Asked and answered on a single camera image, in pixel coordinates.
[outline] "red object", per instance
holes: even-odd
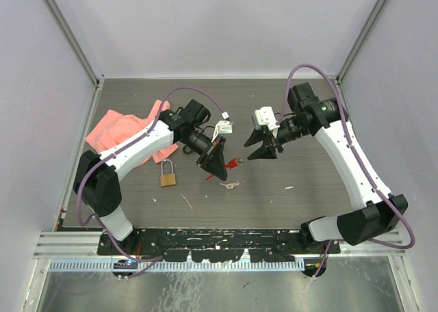
[[[240,157],[234,158],[229,161],[227,165],[225,165],[226,170],[230,170],[234,167],[238,167],[241,163],[243,163],[243,159]],[[213,175],[209,175],[205,180],[210,180],[213,177]]]

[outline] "metal floor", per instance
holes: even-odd
[[[309,82],[320,99],[332,96],[322,80]],[[228,111],[235,122],[235,132],[225,136],[224,156],[228,162],[238,156],[246,159],[258,147],[243,147],[253,130],[251,115],[266,105],[280,110],[285,80],[107,79],[91,128],[109,109],[146,118],[155,100],[177,86],[196,86],[211,92]],[[211,101],[187,90],[170,98],[171,109],[185,106],[190,99],[197,99],[209,108],[212,113],[209,125],[220,120],[220,113]],[[175,187],[159,186],[160,167],[152,160],[123,180],[122,206],[134,226],[297,229],[301,223],[319,216],[351,210],[332,161],[312,137],[290,142],[277,160],[245,161],[229,171],[227,183],[241,183],[234,190],[227,190],[216,178],[206,182],[208,174],[196,166],[195,153],[184,155],[180,148],[170,158],[177,174]],[[72,194],[64,226],[78,226],[75,199]],[[90,210],[84,208],[83,213],[85,217]]]
[[[331,257],[313,281],[301,272],[50,272],[39,312],[398,312],[386,257]]]

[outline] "padlock shackle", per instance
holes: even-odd
[[[171,161],[170,159],[165,159],[165,160],[162,161],[162,175],[164,175],[164,171],[163,171],[163,163],[164,163],[165,161],[170,162],[170,167],[171,167],[171,170],[172,170],[172,173],[171,173],[171,174],[173,174],[174,172],[173,172],[173,163],[172,163],[172,161]]]

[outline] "pink cloth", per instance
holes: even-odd
[[[129,139],[131,136],[140,132],[143,128],[151,124],[158,113],[160,100],[156,100],[148,118],[141,119],[134,115],[122,115],[114,110],[108,110],[106,115],[96,125],[90,134],[85,138],[85,141],[94,148],[98,153],[114,148],[118,144]],[[170,108],[169,102],[165,102],[163,110]],[[168,158],[178,149],[176,144],[172,144],[152,155],[155,163],[159,163]]]

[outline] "debris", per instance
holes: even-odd
[[[187,204],[189,205],[190,209],[193,211],[193,208],[192,208],[191,204],[189,203],[189,201],[187,200],[187,198],[186,198],[182,193],[180,193],[180,195],[181,195],[181,197],[184,198],[184,200],[185,200],[185,201],[187,202]]]
[[[235,182],[235,183],[219,183],[221,185],[223,185],[224,187],[226,187],[227,189],[234,189],[235,187],[237,187],[238,185],[240,185],[239,181]]]

